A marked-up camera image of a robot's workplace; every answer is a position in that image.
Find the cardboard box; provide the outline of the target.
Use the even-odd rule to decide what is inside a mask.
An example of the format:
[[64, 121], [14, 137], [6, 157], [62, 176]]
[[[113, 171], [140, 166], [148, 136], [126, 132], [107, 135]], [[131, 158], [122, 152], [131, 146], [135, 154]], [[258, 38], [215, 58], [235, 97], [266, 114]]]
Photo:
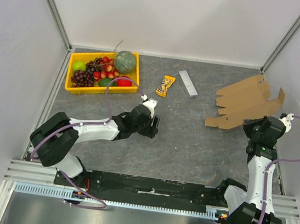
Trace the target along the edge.
[[216, 106], [218, 117], [207, 117], [205, 126], [232, 129], [243, 125], [244, 120], [272, 116], [284, 104], [282, 88], [276, 98], [271, 99], [269, 82], [259, 74], [219, 89]]

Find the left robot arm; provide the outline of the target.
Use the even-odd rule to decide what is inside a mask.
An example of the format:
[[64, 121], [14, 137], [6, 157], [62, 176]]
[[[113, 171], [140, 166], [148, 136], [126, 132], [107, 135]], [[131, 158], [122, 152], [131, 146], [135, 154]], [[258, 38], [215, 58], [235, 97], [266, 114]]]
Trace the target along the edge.
[[80, 187], [86, 179], [80, 159], [70, 149], [80, 142], [128, 139], [138, 133], [151, 139], [158, 133], [160, 118], [155, 114], [157, 101], [149, 99], [130, 112], [123, 112], [109, 120], [78, 120], [59, 112], [43, 123], [30, 135], [34, 147], [32, 156], [37, 155], [45, 167], [54, 166], [66, 174], [74, 187]]

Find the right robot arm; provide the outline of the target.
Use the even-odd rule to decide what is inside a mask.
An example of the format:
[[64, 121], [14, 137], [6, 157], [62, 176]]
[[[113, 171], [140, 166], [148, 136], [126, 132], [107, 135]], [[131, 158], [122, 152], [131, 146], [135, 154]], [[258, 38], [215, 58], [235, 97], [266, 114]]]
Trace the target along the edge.
[[229, 216], [224, 224], [282, 224], [274, 215], [272, 202], [272, 178], [277, 159], [274, 146], [291, 130], [292, 120], [291, 115], [245, 120], [249, 182], [245, 187], [227, 179], [225, 187], [215, 192], [216, 202], [228, 206]]

